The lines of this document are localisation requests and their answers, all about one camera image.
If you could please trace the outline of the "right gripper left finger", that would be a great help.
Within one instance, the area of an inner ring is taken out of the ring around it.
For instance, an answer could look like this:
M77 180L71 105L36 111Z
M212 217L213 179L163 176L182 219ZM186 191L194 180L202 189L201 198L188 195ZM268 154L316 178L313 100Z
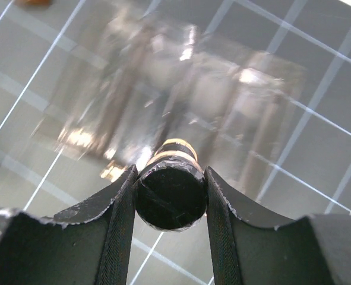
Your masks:
M0 208L0 284L125 284L136 178L131 166L52 217Z

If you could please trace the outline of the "small black spice jar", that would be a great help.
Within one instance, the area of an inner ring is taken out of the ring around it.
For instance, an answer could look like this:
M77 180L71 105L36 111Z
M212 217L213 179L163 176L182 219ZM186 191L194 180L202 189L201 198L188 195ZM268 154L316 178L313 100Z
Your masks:
M181 232L207 209L207 188L190 143L171 138L157 149L134 183L137 214L152 228Z

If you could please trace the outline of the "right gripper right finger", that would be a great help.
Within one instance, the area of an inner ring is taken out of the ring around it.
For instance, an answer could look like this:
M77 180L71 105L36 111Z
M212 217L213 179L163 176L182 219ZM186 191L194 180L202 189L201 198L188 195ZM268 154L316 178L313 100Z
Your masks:
M265 208L205 170L216 284L351 284L351 215L297 220Z

